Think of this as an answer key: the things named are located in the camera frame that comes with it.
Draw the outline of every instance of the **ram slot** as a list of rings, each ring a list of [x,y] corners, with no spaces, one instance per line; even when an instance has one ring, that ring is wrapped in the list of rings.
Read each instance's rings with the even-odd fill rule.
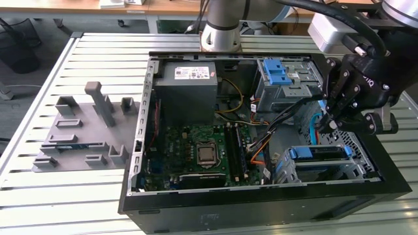
[[[240,167],[241,167],[241,172],[242,172],[242,177],[248,178],[248,169],[246,169],[246,162],[245,162],[245,152],[242,148],[242,143],[241,143],[241,135],[238,132],[238,127],[234,125],[234,132],[236,132],[236,140],[237,140],[237,145],[238,145],[238,162],[240,162]]]
[[[236,138],[236,127],[225,125],[222,131],[225,139],[230,181],[238,182],[238,180],[242,178],[242,171],[238,158],[238,140]]]

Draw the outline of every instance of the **blue cable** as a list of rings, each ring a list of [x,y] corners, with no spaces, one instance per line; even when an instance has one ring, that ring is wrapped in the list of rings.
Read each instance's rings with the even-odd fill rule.
[[[308,135],[310,137],[310,143],[312,145],[316,145],[316,137],[315,137],[315,120],[316,117],[321,116],[321,114],[313,114],[312,118],[310,118],[310,122],[308,124]]]

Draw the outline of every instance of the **aluminum extrusion table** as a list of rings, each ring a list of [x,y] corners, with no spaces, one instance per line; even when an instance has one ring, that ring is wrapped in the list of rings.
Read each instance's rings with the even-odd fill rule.
[[[308,37],[242,36],[245,52],[319,52]],[[194,35],[85,33],[70,38],[0,158],[1,234],[142,234],[117,214],[122,169],[31,173],[59,95],[91,102],[87,81],[99,81],[112,101],[140,101],[149,51],[197,51]],[[336,221],[260,226],[198,234],[418,234],[418,109],[405,94],[392,112],[399,132],[379,139],[413,192]]]

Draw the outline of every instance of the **wooden tabletop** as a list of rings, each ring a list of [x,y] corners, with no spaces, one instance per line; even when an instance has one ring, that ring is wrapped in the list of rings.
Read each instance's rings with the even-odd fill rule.
[[[0,12],[128,14],[126,11],[148,10],[144,5],[126,4],[125,8],[99,9],[98,0],[0,0]]]
[[[144,5],[126,4],[125,8],[99,9],[98,0],[0,0],[0,12],[129,14],[144,11],[148,15],[197,15],[198,0],[146,0]],[[339,0],[344,3],[371,3],[371,0]],[[312,12],[298,9],[300,17]]]
[[[341,3],[372,3],[371,0],[339,0]],[[149,15],[197,15],[200,0],[150,0]],[[313,12],[297,10],[300,17],[310,17]]]

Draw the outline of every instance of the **desk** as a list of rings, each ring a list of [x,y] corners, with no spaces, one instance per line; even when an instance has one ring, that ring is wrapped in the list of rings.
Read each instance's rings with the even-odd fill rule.
[[[341,3],[372,3],[371,0],[339,0]],[[148,15],[157,20],[194,20],[198,14],[197,0],[150,0]],[[309,23],[313,12],[297,9],[298,23]],[[293,23],[294,16],[290,14],[281,23]]]
[[[340,0],[349,3],[371,3],[369,0]],[[0,17],[10,18],[94,18],[146,20],[149,33],[157,33],[157,20],[196,20],[198,2],[189,0],[146,0],[144,5],[98,9],[98,0],[1,0]],[[309,23],[313,13],[298,10],[298,22]],[[293,23],[289,15],[282,23]]]
[[[242,36],[244,52],[317,53],[308,37]],[[31,173],[31,162],[46,138],[59,95],[91,102],[87,81],[120,101],[140,101],[149,51],[197,51],[197,35],[85,33],[70,38],[27,113],[0,158],[0,234],[142,235],[117,214],[122,169]],[[383,135],[389,153],[413,192],[377,203],[336,221],[208,231],[228,235],[418,234],[416,104],[405,94],[392,108],[400,131]]]
[[[126,4],[125,8],[99,9],[98,0],[1,0],[0,17],[146,20],[149,2]]]

